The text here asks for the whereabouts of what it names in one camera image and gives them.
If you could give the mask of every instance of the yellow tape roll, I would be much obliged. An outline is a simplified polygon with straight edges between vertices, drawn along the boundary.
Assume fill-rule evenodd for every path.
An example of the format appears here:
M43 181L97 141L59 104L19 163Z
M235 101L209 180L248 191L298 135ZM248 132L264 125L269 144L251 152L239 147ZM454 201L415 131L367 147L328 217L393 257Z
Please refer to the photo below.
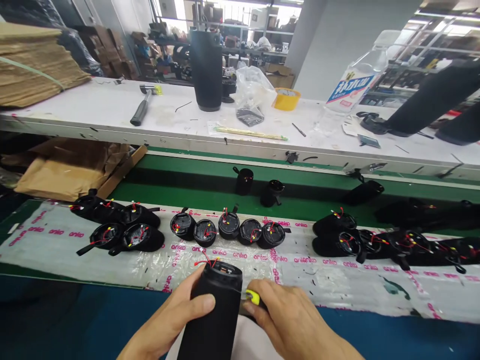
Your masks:
M298 91L288 89L285 87L276 87L276 99L273 103L275 109L283 111L292 111L299 103L300 94Z

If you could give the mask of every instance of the yellow tool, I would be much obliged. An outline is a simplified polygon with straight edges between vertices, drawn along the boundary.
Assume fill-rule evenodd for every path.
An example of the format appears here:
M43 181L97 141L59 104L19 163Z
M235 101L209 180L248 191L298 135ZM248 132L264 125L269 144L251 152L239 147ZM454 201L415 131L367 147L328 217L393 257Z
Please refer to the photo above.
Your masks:
M253 304L257 305L258 307L261 307L265 311L267 312L269 311L269 309L267 308L267 305L265 305L265 303L260 298L260 295L258 295L255 291L247 289L245 293L246 293L247 300L250 300Z

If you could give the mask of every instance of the person's left hand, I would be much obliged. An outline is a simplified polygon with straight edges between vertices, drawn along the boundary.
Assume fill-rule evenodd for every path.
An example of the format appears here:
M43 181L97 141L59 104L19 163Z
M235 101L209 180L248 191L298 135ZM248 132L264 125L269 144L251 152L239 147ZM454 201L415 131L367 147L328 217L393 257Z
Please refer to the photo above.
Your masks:
M171 293L163 305L132 336L121 351L118 360L158 360L172 347L184 326L201 318L215 307L212 294L200 295L190 300L192 288L202 275L200 266Z

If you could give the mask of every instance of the bottle label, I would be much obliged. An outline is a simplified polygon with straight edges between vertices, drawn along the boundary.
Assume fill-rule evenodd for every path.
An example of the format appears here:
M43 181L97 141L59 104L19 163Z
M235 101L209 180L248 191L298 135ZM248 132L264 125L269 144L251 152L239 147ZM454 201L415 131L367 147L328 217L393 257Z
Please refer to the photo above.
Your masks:
M335 104L342 110L353 108L369 89L369 85L374 77L375 75L364 76L354 71L346 71L326 103Z

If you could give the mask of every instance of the white wall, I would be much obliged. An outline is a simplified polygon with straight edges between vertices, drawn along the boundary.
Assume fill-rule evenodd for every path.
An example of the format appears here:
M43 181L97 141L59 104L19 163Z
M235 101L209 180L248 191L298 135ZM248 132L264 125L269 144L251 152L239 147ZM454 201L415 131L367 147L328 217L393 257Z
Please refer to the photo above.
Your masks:
M322 17L327 2L328 0L305 0L303 2L285 60L285 65L291 68L297 76L300 74L305 55L309 51L315 31L319 26L319 19Z
M302 98L315 100L328 99L348 65L372 48L382 30L401 30L422 2L319 1L326 5L316 17L318 26L294 86Z

